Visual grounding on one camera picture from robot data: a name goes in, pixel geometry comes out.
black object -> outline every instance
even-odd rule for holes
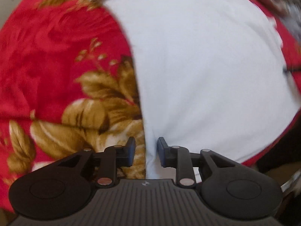
[[[281,226],[273,215],[282,192],[271,178],[210,150],[189,153],[164,138],[157,146],[162,166],[176,168],[175,183],[116,178],[116,168],[133,163],[133,138],[102,153],[86,149],[14,182],[9,199],[19,216],[11,226]]]

metal pin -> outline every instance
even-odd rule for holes
[[[193,179],[191,178],[182,178],[180,180],[180,184],[183,186],[191,186],[195,183],[195,181],[193,181]]]
[[[108,177],[101,177],[97,180],[97,183],[99,185],[110,185],[112,182],[113,182],[112,179]]]

